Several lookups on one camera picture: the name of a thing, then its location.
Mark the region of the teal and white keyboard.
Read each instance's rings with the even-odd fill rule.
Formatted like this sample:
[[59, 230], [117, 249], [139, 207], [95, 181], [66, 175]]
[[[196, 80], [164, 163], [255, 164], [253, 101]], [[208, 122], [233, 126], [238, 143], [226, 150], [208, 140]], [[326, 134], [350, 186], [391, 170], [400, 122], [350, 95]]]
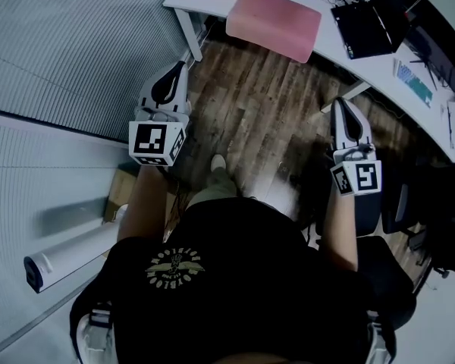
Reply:
[[414, 95], [416, 95], [428, 108], [431, 107], [433, 92], [399, 58], [394, 58], [393, 75]]

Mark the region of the white cylindrical appliance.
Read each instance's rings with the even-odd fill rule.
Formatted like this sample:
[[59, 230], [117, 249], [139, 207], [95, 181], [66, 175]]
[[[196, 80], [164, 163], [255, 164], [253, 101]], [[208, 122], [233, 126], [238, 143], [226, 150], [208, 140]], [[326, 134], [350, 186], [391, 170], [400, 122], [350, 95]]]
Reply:
[[117, 210], [113, 221], [24, 257], [27, 283], [40, 293], [109, 251], [117, 241], [126, 211], [127, 205], [124, 204]]

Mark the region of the white desk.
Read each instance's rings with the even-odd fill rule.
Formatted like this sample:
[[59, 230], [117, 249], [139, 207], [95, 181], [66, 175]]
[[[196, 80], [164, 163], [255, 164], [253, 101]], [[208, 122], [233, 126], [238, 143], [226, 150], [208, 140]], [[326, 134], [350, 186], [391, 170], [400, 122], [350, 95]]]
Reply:
[[[184, 32], [192, 56], [201, 61], [202, 53], [190, 18], [191, 13], [207, 14], [226, 18], [237, 0], [164, 0], [163, 5], [171, 8]], [[396, 53], [378, 57], [351, 60], [343, 47], [339, 30], [331, 15], [331, 6], [324, 0], [291, 0], [322, 14], [314, 53], [334, 62], [354, 74], [357, 82], [340, 96], [351, 99], [372, 87], [390, 99], [406, 115], [411, 117], [455, 163], [455, 151], [450, 147], [450, 130], [447, 103], [455, 102], [455, 93], [431, 80], [428, 71], [413, 62], [415, 55], [407, 45], [401, 45]], [[403, 83], [394, 77], [394, 58], [399, 58], [433, 92], [431, 107], [428, 108]]]

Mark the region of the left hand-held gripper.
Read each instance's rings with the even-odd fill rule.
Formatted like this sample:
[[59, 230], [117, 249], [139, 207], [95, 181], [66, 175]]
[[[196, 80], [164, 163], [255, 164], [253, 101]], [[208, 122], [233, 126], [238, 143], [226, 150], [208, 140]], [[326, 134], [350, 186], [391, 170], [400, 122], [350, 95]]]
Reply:
[[[187, 64], [178, 61], [162, 68], [143, 84], [140, 106], [129, 123], [129, 155], [138, 164], [174, 165], [190, 121], [188, 77]], [[161, 107], [170, 111], [157, 109]]]

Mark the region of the person's right forearm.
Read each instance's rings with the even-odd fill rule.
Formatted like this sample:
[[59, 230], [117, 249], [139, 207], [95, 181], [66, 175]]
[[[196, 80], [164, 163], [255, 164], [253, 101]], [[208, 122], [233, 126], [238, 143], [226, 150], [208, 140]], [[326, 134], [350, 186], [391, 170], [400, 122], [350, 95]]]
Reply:
[[324, 220], [320, 252], [333, 265], [358, 270], [354, 195], [342, 196], [333, 185]]

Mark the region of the black monitor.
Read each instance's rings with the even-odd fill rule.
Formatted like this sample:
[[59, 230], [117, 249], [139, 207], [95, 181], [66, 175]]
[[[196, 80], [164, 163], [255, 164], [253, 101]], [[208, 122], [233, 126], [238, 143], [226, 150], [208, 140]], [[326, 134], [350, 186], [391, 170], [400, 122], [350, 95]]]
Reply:
[[439, 13], [412, 15], [405, 43], [455, 92], [455, 30]]

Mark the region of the brown cardboard box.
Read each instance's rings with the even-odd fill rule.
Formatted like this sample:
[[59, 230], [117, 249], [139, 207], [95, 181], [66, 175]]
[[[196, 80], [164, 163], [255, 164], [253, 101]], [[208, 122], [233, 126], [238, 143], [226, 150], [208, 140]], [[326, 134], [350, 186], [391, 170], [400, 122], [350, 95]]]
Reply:
[[115, 172], [105, 206], [103, 221], [114, 221], [120, 207], [128, 204], [137, 175], [132, 171], [118, 168]]

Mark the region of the pink mouse pad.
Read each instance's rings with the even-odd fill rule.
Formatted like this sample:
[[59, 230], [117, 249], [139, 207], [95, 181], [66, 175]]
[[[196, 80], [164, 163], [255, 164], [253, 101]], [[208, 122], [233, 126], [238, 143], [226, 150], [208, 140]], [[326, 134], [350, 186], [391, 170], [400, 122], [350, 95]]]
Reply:
[[309, 60], [322, 14], [291, 0], [237, 0], [226, 33], [299, 63]]

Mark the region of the black laptop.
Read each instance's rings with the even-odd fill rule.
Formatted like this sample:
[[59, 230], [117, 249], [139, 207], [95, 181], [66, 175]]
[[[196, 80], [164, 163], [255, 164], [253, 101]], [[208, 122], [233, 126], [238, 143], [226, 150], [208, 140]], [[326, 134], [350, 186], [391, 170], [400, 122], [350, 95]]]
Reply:
[[351, 60], [395, 53], [410, 30], [398, 0], [359, 1], [331, 13]]

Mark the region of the black office chair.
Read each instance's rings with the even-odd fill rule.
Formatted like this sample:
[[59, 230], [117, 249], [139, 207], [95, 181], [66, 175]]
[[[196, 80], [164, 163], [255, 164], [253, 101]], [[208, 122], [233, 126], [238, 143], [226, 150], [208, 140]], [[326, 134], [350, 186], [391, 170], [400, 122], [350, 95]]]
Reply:
[[382, 165], [381, 192], [356, 206], [363, 214], [359, 238], [402, 233], [406, 247], [419, 253], [442, 277], [455, 273], [455, 164]]

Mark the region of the khaki trousers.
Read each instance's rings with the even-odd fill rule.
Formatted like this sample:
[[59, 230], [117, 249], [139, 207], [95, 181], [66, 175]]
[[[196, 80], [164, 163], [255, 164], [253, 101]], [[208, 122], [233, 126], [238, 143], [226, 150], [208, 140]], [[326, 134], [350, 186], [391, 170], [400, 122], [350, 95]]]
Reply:
[[238, 195], [237, 186], [225, 168], [217, 167], [209, 175], [206, 186], [189, 201], [187, 208], [195, 204], [216, 199], [234, 198]]

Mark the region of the black printed t-shirt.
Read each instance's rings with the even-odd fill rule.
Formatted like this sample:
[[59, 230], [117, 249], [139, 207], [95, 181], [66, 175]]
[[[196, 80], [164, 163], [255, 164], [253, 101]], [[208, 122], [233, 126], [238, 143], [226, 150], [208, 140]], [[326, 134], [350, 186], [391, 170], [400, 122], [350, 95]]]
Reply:
[[212, 364], [269, 353], [301, 364], [391, 364], [395, 333], [360, 273], [247, 198], [190, 207], [167, 241], [116, 243], [76, 298], [80, 364]]

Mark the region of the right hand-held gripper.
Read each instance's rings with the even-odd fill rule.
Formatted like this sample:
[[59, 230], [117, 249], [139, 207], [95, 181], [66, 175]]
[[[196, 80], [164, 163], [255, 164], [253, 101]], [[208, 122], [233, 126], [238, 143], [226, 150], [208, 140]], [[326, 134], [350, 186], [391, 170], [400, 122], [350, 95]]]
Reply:
[[331, 105], [334, 166], [331, 176], [342, 196], [381, 191], [381, 161], [377, 160], [372, 131], [364, 114], [352, 102], [336, 98]]

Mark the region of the person's left forearm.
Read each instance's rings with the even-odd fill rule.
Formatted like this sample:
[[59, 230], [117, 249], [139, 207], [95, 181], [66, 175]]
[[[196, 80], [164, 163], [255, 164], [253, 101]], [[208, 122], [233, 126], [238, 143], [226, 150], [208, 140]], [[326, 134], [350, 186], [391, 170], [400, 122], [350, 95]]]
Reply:
[[118, 241], [142, 237], [161, 243], [165, 232], [168, 182], [157, 167], [142, 166], [121, 219]]

